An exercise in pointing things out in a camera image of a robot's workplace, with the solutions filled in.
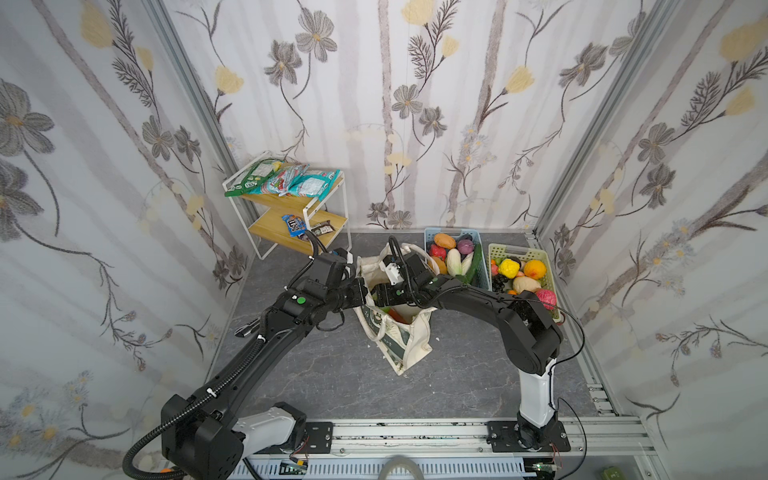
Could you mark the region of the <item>beige pear toy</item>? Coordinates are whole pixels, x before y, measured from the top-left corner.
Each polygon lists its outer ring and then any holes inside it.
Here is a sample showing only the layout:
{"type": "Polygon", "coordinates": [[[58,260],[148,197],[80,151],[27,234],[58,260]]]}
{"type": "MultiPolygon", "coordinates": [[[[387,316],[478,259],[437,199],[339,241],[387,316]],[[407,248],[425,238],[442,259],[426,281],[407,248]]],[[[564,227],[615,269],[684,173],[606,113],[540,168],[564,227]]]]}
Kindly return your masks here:
{"type": "Polygon", "coordinates": [[[518,294],[521,294],[525,291],[535,293],[541,288],[542,286],[538,280],[527,276],[516,277],[512,282],[512,289],[518,294]]]}

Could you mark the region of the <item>red teal snack packet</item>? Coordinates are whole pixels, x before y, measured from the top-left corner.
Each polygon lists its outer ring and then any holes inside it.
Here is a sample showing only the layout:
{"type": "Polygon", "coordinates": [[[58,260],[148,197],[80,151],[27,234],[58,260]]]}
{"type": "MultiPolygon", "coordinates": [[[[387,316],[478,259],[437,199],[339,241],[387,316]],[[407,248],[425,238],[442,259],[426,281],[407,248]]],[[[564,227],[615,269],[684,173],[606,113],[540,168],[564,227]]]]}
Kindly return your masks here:
{"type": "Polygon", "coordinates": [[[308,169],[306,164],[285,164],[272,175],[262,186],[262,194],[284,196],[289,193],[291,185],[308,169]]]}

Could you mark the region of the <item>orange bell pepper toy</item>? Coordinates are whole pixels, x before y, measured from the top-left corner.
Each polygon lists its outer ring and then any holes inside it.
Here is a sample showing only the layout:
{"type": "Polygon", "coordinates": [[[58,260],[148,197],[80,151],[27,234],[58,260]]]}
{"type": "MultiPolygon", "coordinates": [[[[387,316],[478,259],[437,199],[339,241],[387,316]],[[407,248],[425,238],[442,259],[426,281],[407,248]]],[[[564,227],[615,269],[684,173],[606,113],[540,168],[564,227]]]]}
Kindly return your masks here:
{"type": "Polygon", "coordinates": [[[446,274],[447,273],[446,264],[445,264],[445,262],[440,257],[432,257],[432,260],[436,264],[440,274],[446,274]]]}

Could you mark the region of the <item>purple onion toy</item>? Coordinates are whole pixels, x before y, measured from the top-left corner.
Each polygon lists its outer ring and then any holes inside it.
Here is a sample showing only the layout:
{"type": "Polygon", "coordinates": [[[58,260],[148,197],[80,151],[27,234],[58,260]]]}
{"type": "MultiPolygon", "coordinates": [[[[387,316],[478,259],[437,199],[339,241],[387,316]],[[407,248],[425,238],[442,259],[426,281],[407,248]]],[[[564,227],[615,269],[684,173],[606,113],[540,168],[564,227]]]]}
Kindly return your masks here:
{"type": "Polygon", "coordinates": [[[475,244],[471,239],[462,238],[457,242],[456,249],[462,256],[466,256],[474,252],[475,244]]]}

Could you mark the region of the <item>dark brown candy bar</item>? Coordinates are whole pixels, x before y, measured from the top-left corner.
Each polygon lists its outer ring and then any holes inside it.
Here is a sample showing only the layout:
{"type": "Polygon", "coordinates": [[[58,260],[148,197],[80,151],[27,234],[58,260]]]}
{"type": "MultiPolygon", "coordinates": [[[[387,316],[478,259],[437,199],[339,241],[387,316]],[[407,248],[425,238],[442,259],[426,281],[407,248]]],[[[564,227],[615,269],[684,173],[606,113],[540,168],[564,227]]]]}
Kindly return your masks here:
{"type": "Polygon", "coordinates": [[[310,238],[309,233],[312,233],[315,237],[320,237],[323,235],[331,234],[336,231],[335,227],[333,226],[332,222],[330,220],[325,220],[322,222],[319,222],[313,226],[311,226],[304,234],[304,237],[306,239],[310,238]]]}

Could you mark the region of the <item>pink dragon fruit toy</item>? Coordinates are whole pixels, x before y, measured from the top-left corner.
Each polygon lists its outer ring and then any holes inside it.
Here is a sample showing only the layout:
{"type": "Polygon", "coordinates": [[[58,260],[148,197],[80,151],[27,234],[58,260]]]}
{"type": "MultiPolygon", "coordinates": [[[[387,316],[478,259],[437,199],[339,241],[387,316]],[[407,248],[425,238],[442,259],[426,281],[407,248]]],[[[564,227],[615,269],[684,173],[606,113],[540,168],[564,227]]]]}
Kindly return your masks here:
{"type": "Polygon", "coordinates": [[[539,289],[535,292],[538,300],[549,311],[554,311],[557,307],[556,293],[549,289],[539,289]]]}

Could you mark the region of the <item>yellow citron toy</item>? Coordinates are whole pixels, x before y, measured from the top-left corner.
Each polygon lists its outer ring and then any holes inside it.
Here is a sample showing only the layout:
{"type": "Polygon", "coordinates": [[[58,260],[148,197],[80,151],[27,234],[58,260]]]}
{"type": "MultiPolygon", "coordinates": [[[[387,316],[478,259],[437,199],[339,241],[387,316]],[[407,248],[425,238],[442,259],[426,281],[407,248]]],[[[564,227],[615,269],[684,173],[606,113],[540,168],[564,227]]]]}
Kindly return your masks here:
{"type": "Polygon", "coordinates": [[[514,279],[520,271],[520,263],[512,258],[504,259],[498,266],[498,273],[508,279],[514,279]]]}

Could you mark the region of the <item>red bell pepper toy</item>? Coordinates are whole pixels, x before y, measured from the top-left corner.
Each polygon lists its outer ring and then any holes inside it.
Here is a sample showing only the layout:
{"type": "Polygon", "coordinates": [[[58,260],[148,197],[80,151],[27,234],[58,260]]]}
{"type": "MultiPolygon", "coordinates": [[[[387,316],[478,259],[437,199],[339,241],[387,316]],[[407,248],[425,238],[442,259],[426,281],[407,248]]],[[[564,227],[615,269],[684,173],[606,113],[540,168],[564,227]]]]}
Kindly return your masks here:
{"type": "Polygon", "coordinates": [[[445,260],[446,256],[447,256],[447,250],[444,247],[442,247],[442,246],[440,246],[440,245],[438,245],[436,243],[432,243],[430,245],[430,247],[429,247],[429,254],[432,257],[439,258],[441,260],[445,260]]]}

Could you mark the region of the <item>cream canvas grocery bag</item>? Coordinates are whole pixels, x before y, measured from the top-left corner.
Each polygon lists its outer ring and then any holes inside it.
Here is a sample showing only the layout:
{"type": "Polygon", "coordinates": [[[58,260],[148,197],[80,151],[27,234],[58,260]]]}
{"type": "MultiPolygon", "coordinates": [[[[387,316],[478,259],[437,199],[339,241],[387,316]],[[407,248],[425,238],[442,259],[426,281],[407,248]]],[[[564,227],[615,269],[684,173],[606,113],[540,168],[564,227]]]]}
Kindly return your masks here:
{"type": "Polygon", "coordinates": [[[357,274],[367,288],[365,303],[354,309],[368,339],[375,343],[383,358],[398,376],[403,375],[429,353],[431,337],[430,320],[435,307],[420,308],[409,305],[378,307],[371,297],[372,286],[384,280],[376,263],[392,253],[385,246],[377,256],[359,257],[357,274]],[[394,321],[387,311],[394,308],[408,322],[408,325],[394,321]]]}

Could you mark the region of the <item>orange fruit toy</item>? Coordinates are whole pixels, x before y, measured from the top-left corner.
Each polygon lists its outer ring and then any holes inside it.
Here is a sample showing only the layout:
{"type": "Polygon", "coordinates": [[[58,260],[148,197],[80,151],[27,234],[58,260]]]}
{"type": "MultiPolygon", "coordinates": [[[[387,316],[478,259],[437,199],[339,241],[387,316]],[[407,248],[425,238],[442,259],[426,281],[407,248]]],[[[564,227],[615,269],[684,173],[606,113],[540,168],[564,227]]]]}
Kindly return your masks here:
{"type": "Polygon", "coordinates": [[[543,261],[529,260],[523,267],[523,274],[531,279],[540,280],[547,274],[548,268],[543,261]]]}

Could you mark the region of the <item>brown potato toy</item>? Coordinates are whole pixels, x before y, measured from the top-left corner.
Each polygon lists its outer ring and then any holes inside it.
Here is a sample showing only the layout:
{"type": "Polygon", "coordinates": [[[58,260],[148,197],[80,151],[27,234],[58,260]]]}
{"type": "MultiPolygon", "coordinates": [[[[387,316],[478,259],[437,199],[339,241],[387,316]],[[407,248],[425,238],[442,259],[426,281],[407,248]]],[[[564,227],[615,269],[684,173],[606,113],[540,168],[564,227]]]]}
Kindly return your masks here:
{"type": "Polygon", "coordinates": [[[454,249],[457,245],[455,238],[442,232],[434,235],[433,242],[446,250],[454,249]]]}

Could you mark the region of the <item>blue plastic vegetable basket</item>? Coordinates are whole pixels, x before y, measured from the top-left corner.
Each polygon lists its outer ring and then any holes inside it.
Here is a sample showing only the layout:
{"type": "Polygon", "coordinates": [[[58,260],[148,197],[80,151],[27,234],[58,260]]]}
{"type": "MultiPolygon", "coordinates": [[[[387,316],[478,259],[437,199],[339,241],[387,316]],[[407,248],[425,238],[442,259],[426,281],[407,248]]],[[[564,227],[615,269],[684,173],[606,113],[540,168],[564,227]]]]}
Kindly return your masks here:
{"type": "Polygon", "coordinates": [[[427,228],[425,249],[440,273],[489,290],[490,277],[480,233],[472,229],[427,228]]]}

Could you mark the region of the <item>green snack packet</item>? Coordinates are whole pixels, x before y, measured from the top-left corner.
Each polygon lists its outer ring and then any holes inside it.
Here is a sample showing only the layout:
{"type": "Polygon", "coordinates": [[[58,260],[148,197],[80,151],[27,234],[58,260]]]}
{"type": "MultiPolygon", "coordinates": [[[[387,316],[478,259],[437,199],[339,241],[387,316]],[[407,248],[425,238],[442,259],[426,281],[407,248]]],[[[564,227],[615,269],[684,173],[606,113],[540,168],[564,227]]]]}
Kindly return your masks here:
{"type": "Polygon", "coordinates": [[[242,172],[235,175],[225,188],[226,197],[239,197],[257,193],[281,169],[282,162],[265,158],[253,162],[242,172]]]}

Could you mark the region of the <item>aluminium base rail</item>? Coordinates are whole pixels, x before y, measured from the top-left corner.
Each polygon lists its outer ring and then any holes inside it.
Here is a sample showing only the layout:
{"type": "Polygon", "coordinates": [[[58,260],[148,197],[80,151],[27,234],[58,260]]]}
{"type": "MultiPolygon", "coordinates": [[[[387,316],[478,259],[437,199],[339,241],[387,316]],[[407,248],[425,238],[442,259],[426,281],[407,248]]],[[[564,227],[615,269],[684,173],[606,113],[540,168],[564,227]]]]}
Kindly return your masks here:
{"type": "Polygon", "coordinates": [[[273,408],[205,422],[167,459],[194,479],[667,479],[635,417],[564,416],[535,450],[511,419],[302,421],[273,408]]]}

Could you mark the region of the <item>blue candy bar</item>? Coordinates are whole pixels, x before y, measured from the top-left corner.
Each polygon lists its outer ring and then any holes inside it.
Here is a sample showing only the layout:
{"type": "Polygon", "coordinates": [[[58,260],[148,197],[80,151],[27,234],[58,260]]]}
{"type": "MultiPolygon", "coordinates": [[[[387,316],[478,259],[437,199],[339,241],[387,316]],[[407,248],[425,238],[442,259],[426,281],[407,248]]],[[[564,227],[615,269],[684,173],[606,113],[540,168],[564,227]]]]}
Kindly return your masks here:
{"type": "Polygon", "coordinates": [[[293,214],[285,214],[281,217],[291,238],[303,238],[307,231],[304,220],[293,214]]]}

